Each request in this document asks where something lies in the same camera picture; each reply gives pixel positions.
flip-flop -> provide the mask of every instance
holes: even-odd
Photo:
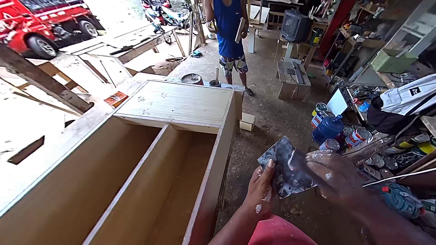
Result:
[[[249,95],[249,96],[253,96],[254,95],[253,91],[251,89],[249,89],[249,88],[246,88],[245,92],[247,92],[247,95]]]

blue water jug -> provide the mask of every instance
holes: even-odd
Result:
[[[324,117],[312,132],[313,140],[318,144],[322,144],[326,139],[334,139],[339,132],[344,130],[344,123],[341,119],[341,115]]]

old crt television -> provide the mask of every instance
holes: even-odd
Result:
[[[303,42],[306,40],[309,29],[309,17],[295,10],[285,11],[282,29],[280,31],[280,35],[283,39],[292,43]]]

blue tank top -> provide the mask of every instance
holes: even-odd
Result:
[[[235,42],[242,17],[241,0],[232,0],[230,6],[222,0],[214,0],[215,21],[218,28],[217,39],[219,54],[226,58],[241,57],[244,54],[242,40]]]

black and white bag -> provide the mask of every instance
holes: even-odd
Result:
[[[375,98],[368,109],[368,123],[381,133],[395,135],[435,105],[436,74],[432,74]]]

